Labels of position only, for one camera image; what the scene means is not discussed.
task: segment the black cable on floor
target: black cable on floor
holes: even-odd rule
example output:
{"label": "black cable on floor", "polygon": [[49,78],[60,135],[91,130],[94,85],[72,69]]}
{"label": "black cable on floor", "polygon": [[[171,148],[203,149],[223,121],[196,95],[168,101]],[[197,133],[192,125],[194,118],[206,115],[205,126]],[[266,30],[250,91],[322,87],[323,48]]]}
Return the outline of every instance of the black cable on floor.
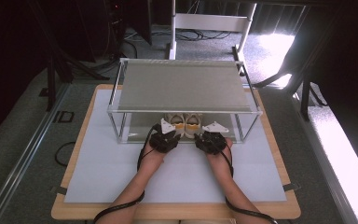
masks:
{"label": "black cable on floor", "polygon": [[59,165],[64,166],[64,167],[67,167],[67,166],[68,166],[68,164],[66,164],[66,163],[64,163],[64,162],[61,162],[61,161],[58,159],[58,155],[60,154],[61,150],[62,150],[64,147],[69,146],[69,145],[74,145],[75,143],[76,143],[76,142],[68,142],[68,143],[63,144],[62,146],[60,146],[60,147],[57,149],[57,151],[56,151],[56,153],[55,153],[55,155],[54,155],[54,160],[55,160]]}

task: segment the white bracket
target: white bracket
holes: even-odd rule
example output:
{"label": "white bracket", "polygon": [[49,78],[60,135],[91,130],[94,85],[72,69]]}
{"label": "white bracket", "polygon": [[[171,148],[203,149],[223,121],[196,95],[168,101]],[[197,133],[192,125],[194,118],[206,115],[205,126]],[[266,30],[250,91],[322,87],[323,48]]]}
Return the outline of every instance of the white bracket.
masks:
{"label": "white bracket", "polygon": [[222,126],[221,124],[217,123],[216,121],[210,125],[202,126],[202,129],[204,131],[210,132],[210,133],[228,133],[228,128]]}
{"label": "white bracket", "polygon": [[170,133],[175,131],[175,126],[171,125],[169,122],[165,121],[165,119],[161,119],[161,131],[162,133]]}

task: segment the black glove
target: black glove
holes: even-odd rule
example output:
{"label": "black glove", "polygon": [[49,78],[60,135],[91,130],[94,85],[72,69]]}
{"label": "black glove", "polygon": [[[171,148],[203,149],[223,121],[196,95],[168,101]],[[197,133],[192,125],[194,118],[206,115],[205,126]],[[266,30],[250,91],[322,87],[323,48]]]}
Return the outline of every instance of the black glove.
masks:
{"label": "black glove", "polygon": [[226,138],[221,133],[209,133],[205,131],[201,135],[194,134],[194,136],[196,147],[209,154],[216,155],[223,151],[227,145]]}
{"label": "black glove", "polygon": [[176,131],[169,133],[162,133],[161,125],[155,127],[156,133],[153,133],[150,137],[149,144],[152,148],[161,153],[167,153],[177,147],[180,134],[176,134]]}

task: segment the metal stand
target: metal stand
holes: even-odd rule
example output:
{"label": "metal stand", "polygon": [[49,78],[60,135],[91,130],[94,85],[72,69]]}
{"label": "metal stand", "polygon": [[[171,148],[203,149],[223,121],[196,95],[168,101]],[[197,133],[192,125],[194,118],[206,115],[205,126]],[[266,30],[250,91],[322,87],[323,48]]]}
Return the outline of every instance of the metal stand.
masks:
{"label": "metal stand", "polygon": [[176,58],[176,29],[215,30],[242,33],[239,45],[235,46],[238,61],[244,62],[243,47],[252,24],[256,4],[251,4],[251,13],[247,17],[217,16],[176,13],[175,0],[172,0],[172,40],[170,60]]}

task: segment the white paper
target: white paper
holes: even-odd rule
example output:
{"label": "white paper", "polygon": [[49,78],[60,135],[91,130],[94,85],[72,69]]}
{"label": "white paper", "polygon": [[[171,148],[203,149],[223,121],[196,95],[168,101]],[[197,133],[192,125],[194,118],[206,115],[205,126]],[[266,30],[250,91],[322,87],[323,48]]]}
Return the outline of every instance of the white paper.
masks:
{"label": "white paper", "polygon": [[[143,144],[117,142],[106,113],[111,93],[110,90],[97,92],[66,203],[111,203],[136,173]],[[234,144],[232,154],[234,179],[251,201],[286,201],[260,120],[245,143]],[[222,203],[224,200],[204,153],[195,144],[186,143],[179,144],[165,157],[145,189],[143,203]]]}

